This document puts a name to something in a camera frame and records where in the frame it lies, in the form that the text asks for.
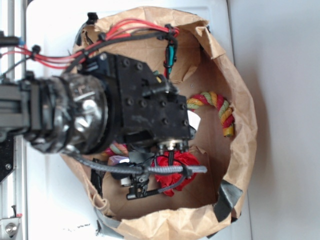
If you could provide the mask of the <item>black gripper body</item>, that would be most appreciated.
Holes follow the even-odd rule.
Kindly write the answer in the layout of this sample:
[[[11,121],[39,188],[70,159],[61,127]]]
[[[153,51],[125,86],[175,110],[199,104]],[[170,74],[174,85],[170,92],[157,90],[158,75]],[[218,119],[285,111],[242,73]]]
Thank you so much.
[[[82,64],[98,78],[108,111],[103,141],[145,148],[187,148],[196,131],[189,125],[187,99],[162,74],[142,61],[103,52]]]

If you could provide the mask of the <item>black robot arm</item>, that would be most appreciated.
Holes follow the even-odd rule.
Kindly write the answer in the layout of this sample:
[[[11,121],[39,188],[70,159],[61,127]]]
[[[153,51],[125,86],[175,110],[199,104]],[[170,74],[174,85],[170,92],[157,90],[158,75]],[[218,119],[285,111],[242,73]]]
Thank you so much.
[[[114,142],[188,149],[200,118],[163,75],[126,56],[101,53],[79,73],[0,85],[0,139],[22,135],[43,153],[101,153]]]

